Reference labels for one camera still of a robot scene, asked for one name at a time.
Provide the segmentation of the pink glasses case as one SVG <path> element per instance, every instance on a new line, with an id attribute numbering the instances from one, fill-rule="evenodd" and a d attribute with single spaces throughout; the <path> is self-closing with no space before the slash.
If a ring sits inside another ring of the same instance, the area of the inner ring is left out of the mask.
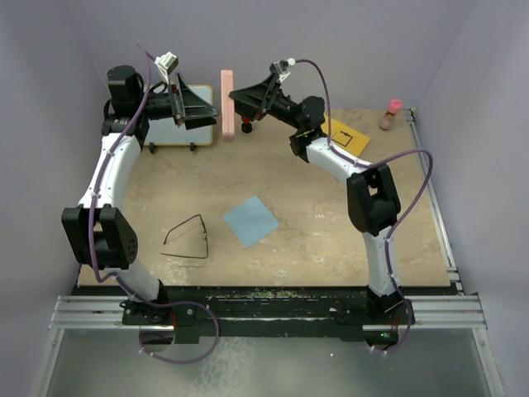
<path id="1" fill-rule="evenodd" d="M 221 71 L 221 106 L 222 106 L 222 139 L 233 141 L 235 139 L 235 103 L 230 97 L 234 89 L 233 71 Z"/>

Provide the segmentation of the thin framed sunglasses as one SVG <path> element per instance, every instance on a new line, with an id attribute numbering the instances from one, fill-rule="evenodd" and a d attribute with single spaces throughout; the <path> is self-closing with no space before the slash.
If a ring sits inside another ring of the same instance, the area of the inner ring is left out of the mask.
<path id="1" fill-rule="evenodd" d="M 206 260 L 209 242 L 206 223 L 199 213 L 171 227 L 162 242 L 162 256 L 186 260 Z"/>

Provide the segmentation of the blue cleaning cloth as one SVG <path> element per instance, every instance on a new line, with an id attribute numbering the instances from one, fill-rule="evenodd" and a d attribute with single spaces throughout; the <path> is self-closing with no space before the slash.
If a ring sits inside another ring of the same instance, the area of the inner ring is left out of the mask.
<path id="1" fill-rule="evenodd" d="M 245 248 L 267 237 L 279 226 L 278 219 L 257 196 L 224 213 L 223 219 Z"/>

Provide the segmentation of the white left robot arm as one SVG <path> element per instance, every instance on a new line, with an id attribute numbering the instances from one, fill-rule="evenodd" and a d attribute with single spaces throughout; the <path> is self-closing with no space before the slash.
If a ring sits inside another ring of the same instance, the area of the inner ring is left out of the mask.
<path id="1" fill-rule="evenodd" d="M 219 114 L 178 72 L 160 84 L 162 91 L 130 65 L 108 70 L 97 166 L 78 204 L 61 214 L 77 262 L 90 266 L 97 282 L 113 278 L 130 300 L 143 302 L 141 315 L 152 324 L 167 320 L 170 305 L 162 282 L 138 259 L 136 232 L 121 211 L 128 180 L 150 122 L 171 119 L 193 130 L 214 125 Z"/>

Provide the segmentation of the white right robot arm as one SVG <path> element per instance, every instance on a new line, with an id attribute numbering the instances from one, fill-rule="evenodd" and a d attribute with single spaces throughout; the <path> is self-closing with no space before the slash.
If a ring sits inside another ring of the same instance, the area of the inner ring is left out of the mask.
<path id="1" fill-rule="evenodd" d="M 222 114 L 232 125 L 236 116 L 250 124 L 271 116 L 294 128 L 289 138 L 291 150 L 304 162 L 316 165 L 346 186 L 348 216 L 365 241 L 369 266 L 368 288 L 377 298 L 367 305 L 369 317 L 387 323 L 397 313 L 397 303 L 405 300 L 398 272 L 393 268 L 393 227 L 401 210 L 390 168 L 371 165 L 333 147 L 326 100 L 309 96 L 299 103 L 285 95 L 276 72 L 253 86 L 235 89 L 233 79 L 222 83 Z"/>

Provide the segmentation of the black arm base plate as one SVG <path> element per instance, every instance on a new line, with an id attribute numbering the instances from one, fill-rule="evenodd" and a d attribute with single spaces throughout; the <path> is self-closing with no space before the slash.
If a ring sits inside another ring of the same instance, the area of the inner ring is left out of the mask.
<path id="1" fill-rule="evenodd" d="M 415 323 L 409 299 L 365 287 L 167 286 L 160 308 L 133 303 L 118 286 L 80 286 L 74 296 L 115 298 L 127 326 L 167 326 L 178 343 L 200 337 L 330 337 L 394 344 Z"/>

